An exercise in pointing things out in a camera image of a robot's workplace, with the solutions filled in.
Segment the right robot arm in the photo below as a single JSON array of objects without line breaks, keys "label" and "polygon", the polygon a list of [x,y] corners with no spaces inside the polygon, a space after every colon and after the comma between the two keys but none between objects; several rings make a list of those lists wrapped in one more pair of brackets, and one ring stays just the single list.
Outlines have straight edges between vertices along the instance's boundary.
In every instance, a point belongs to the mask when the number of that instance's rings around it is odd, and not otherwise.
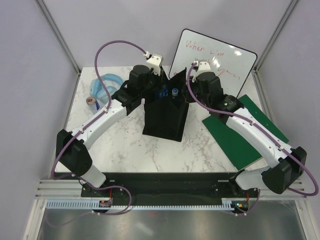
[{"label": "right robot arm", "polygon": [[307,152],[301,146],[293,148],[271,133],[250,111],[232,95],[224,94],[219,78],[211,71],[203,72],[196,81],[186,78],[191,98],[213,114],[219,123],[246,140],[267,162],[266,167],[240,170],[229,184],[235,197],[247,190],[267,187],[275,194],[291,188],[304,172]]}]

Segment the water bottle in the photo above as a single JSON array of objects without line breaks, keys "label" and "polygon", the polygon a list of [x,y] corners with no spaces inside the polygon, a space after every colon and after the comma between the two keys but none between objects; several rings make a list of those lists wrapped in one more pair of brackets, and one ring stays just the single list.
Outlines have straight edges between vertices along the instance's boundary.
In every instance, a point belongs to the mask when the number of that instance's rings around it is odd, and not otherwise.
[{"label": "water bottle", "polygon": [[174,99],[174,98],[176,98],[178,95],[179,95],[179,89],[178,89],[178,88],[173,88],[173,89],[171,90],[171,96],[172,96],[172,98]]},{"label": "water bottle", "polygon": [[156,92],[156,98],[160,99],[168,95],[168,86],[164,84],[159,91]]}]

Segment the black canvas bag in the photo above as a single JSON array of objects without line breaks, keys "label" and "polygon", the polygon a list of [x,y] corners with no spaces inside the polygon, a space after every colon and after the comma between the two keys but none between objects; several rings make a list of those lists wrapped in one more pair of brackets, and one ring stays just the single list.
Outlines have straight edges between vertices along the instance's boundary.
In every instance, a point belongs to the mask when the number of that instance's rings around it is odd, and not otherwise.
[{"label": "black canvas bag", "polygon": [[[168,95],[160,99],[146,98],[144,103],[143,135],[181,142],[189,104],[186,102],[187,70],[183,69],[167,78]],[[179,94],[172,98],[172,89]]]}]

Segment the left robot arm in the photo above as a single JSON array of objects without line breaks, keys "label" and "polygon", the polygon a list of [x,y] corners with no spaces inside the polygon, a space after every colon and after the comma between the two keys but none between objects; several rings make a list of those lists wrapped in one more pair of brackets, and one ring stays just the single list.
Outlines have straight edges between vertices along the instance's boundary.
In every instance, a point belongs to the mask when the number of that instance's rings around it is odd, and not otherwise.
[{"label": "left robot arm", "polygon": [[141,105],[142,99],[154,98],[167,81],[163,67],[135,65],[108,103],[87,122],[56,137],[56,162],[89,183],[99,197],[106,196],[110,185],[106,176],[93,164],[89,149],[116,122]]}]

